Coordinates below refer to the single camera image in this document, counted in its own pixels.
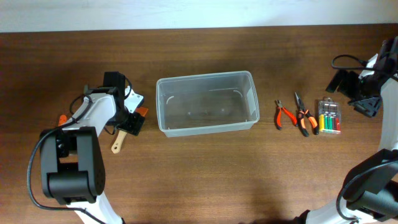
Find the small red-handled cutters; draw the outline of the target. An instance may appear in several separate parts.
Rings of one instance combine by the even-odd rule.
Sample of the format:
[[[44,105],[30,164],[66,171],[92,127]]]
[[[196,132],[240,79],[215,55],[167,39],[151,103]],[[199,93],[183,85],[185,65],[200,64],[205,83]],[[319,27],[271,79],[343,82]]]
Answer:
[[[284,113],[286,116],[289,117],[294,126],[298,126],[298,121],[296,116],[292,112],[290,112],[286,107],[284,107],[280,100],[275,100],[275,103],[276,103],[276,111],[275,111],[276,128],[278,130],[282,129],[282,123],[281,123],[282,113]]]

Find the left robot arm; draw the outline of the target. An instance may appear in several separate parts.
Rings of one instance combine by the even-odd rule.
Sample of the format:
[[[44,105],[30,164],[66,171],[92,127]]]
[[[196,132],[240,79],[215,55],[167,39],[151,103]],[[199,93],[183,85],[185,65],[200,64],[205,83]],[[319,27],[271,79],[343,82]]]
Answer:
[[[107,199],[106,171],[99,135],[108,126],[137,136],[145,121],[144,98],[120,72],[105,72],[103,84],[86,87],[81,106],[56,128],[42,131],[33,155],[40,155],[42,191],[59,207],[74,211],[84,223],[124,223]]]

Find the clear case coloured screwdrivers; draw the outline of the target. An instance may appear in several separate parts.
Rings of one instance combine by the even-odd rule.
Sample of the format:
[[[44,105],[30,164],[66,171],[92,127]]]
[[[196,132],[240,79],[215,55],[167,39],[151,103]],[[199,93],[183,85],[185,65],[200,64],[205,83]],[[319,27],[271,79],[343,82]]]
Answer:
[[[341,133],[341,110],[340,104],[332,98],[324,97],[318,102],[318,121],[321,133]]]

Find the orange scraper wooden handle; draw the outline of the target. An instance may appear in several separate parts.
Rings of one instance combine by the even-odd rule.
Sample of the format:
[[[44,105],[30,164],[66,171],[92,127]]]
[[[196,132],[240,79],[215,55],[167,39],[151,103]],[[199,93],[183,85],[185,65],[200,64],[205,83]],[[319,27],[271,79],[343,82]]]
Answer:
[[[128,134],[133,136],[139,135],[141,128],[144,125],[148,110],[148,108],[142,106],[136,108],[135,111],[129,115],[128,120],[116,128],[118,130],[118,134],[111,146],[111,150],[114,154],[121,151],[123,141]]]

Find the orange perforated bit holder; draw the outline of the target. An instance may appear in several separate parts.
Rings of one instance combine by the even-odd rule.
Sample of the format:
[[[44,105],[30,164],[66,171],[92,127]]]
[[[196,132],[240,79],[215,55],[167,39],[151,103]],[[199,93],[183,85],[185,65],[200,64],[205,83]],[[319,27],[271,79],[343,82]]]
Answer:
[[[68,121],[68,117],[65,114],[61,114],[58,119],[58,125],[61,126]]]

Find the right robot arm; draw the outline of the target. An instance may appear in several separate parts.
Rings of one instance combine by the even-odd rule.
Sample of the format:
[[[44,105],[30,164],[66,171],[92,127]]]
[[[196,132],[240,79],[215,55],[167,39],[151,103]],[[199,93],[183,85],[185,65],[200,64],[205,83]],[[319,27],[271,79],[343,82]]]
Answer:
[[[379,53],[358,60],[358,67],[332,66],[337,72],[326,88],[350,99],[349,105],[372,118],[383,109],[377,153],[352,168],[334,201],[307,210],[293,223],[374,223],[397,219],[397,38]]]

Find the orange-black long-nose pliers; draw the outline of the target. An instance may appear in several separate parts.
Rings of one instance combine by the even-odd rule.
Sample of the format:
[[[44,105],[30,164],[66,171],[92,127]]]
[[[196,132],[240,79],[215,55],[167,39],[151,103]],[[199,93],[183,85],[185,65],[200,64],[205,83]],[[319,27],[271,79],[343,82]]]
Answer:
[[[305,118],[307,118],[311,124],[314,135],[318,135],[319,125],[318,122],[316,121],[316,118],[314,117],[314,115],[311,114],[310,110],[306,109],[304,102],[302,101],[300,95],[297,92],[295,92],[295,99],[298,108],[297,121],[301,133],[305,137],[309,137],[309,133],[305,125]]]

